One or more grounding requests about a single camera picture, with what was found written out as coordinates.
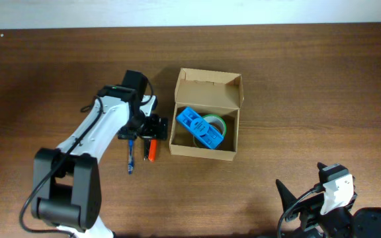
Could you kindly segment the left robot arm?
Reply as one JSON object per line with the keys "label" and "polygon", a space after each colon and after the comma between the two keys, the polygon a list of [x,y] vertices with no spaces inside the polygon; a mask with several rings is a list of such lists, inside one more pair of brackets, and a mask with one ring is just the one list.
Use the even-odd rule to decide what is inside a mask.
{"label": "left robot arm", "polygon": [[56,148],[40,149],[34,157],[33,190],[20,214],[21,227],[27,209],[40,219],[47,233],[67,237],[115,237],[99,213],[102,204],[99,162],[113,138],[134,141],[167,139],[168,119],[153,114],[157,106],[148,78],[128,70],[117,85],[105,85],[93,102],[81,109],[87,117]]}

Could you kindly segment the green tape roll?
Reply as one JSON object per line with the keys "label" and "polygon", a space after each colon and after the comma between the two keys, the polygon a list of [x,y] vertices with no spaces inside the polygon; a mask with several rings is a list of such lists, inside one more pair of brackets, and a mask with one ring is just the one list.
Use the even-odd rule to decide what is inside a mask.
{"label": "green tape roll", "polygon": [[[226,132],[227,132],[227,126],[226,126],[226,123],[224,122],[224,120],[219,117],[218,115],[215,115],[215,114],[207,114],[207,115],[204,115],[202,116],[211,126],[213,126],[216,130],[218,130],[223,138],[225,138],[226,136]],[[195,147],[198,147],[198,148],[207,148],[203,143],[201,143],[200,141],[198,141],[195,137],[192,138],[193,139],[193,144]]]}

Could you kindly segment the orange black stapler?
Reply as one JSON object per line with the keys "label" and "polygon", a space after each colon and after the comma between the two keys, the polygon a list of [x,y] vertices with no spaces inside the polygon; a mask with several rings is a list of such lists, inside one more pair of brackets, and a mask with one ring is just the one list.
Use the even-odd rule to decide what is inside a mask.
{"label": "orange black stapler", "polygon": [[157,140],[145,139],[144,140],[144,160],[151,162],[155,161],[157,153]]}

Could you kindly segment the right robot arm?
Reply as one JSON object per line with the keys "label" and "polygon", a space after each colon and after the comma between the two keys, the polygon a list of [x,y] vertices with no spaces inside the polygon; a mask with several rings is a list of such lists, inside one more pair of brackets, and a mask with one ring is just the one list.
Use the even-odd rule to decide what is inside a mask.
{"label": "right robot arm", "polygon": [[[325,215],[319,213],[323,198],[322,184],[296,198],[287,187],[276,180],[282,200],[283,214],[277,225],[277,237],[340,237],[381,238],[381,208],[361,208],[351,214],[349,206],[336,208]],[[300,218],[299,228],[290,233],[282,232],[282,223]]]}

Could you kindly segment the blue ballpoint pen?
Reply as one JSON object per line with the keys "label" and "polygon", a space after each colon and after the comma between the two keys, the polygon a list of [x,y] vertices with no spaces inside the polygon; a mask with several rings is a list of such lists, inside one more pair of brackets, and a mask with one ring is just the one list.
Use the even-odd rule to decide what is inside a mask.
{"label": "blue ballpoint pen", "polygon": [[128,140],[128,174],[134,171],[134,140]]}

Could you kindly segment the blue whiteboard duster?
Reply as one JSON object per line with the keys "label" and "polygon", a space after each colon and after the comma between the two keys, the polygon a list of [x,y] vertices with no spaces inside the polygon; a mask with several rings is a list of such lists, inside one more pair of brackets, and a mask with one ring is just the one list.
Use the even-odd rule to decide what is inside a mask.
{"label": "blue whiteboard duster", "polygon": [[208,149],[217,149],[224,140],[218,130],[190,107],[186,107],[176,116],[176,121]]}

